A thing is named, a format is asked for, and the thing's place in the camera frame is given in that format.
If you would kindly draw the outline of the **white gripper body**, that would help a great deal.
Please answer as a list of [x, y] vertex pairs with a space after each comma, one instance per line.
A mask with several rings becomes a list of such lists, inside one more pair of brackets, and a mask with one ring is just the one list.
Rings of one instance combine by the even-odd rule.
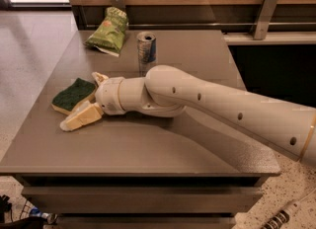
[[119, 101], [119, 86], [123, 77], [97, 79], [96, 102], [107, 115], [124, 115]]

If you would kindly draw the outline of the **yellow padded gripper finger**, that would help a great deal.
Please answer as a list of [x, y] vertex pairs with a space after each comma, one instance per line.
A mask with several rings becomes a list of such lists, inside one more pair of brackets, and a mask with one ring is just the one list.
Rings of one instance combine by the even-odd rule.
[[99, 72], [93, 72], [92, 77], [94, 78], [98, 86], [105, 84], [109, 80], [109, 77], [107, 75], [101, 74]]
[[86, 101], [60, 124], [60, 128], [63, 131], [73, 131], [101, 119], [103, 114], [97, 103]]

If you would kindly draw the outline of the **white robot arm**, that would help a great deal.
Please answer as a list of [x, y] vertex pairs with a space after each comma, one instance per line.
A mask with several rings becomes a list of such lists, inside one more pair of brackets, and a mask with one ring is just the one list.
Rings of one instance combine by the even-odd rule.
[[93, 77], [96, 102], [83, 102], [60, 124], [62, 130], [78, 129], [102, 115], [174, 117], [191, 107], [302, 164], [316, 164], [315, 108], [204, 81], [168, 65], [155, 66], [138, 78], [109, 78], [98, 72]]

